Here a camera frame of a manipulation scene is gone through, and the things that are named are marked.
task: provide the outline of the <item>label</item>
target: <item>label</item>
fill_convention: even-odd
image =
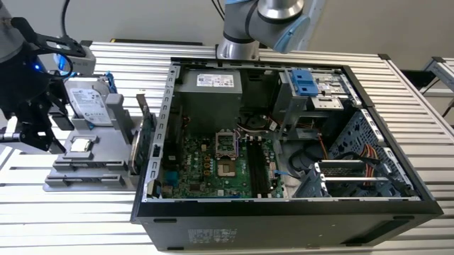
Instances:
[[[270,130],[274,131],[277,130],[277,127],[278,127],[278,123],[271,121],[271,124],[270,124]]]
[[[234,88],[234,75],[227,74],[199,74],[198,87]]]
[[[318,86],[319,90],[330,90],[329,85],[319,84],[317,86]]]
[[[237,231],[237,228],[190,229],[190,243],[233,243]]]
[[[94,125],[112,124],[100,94],[94,89],[72,88],[75,107]]]

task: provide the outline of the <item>ram slot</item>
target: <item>ram slot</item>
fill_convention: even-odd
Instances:
[[[270,189],[265,167],[262,142],[250,141],[247,145],[247,162],[251,175],[253,195],[266,198],[269,197]]]

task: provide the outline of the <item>workbench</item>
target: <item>workbench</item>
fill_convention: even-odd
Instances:
[[[209,46],[95,42],[96,73],[111,71],[124,107],[140,115],[136,94],[158,113],[171,57],[215,58]],[[454,131],[386,55],[261,50],[261,60],[349,65],[410,158],[445,215],[375,247],[322,250],[243,250],[217,254],[338,253],[454,254]],[[67,131],[55,128],[64,142]],[[0,250],[20,254],[152,254],[130,212],[134,192],[56,192],[42,189],[56,155],[7,148],[0,154]]]

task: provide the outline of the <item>motherboard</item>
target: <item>motherboard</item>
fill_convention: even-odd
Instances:
[[[235,133],[229,136],[223,132],[211,137],[184,137],[182,149],[179,170],[166,172],[164,197],[283,197],[281,177],[274,174],[277,155],[271,140],[241,139]],[[223,155],[219,151],[234,154]]]

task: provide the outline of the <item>robotic arm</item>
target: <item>robotic arm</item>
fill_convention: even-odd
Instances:
[[[277,52],[297,48],[310,25],[303,0],[226,0],[222,59],[258,60],[259,43]]]
[[[67,75],[46,71],[39,55],[51,53],[67,60],[71,70]],[[0,129],[0,143],[24,151],[64,152],[48,115],[62,130],[74,129],[64,107],[68,99],[63,79],[74,71],[70,56],[86,55],[83,46],[68,36],[55,38],[35,33],[24,18],[11,17],[0,0],[0,109],[7,120],[18,118],[12,129]]]

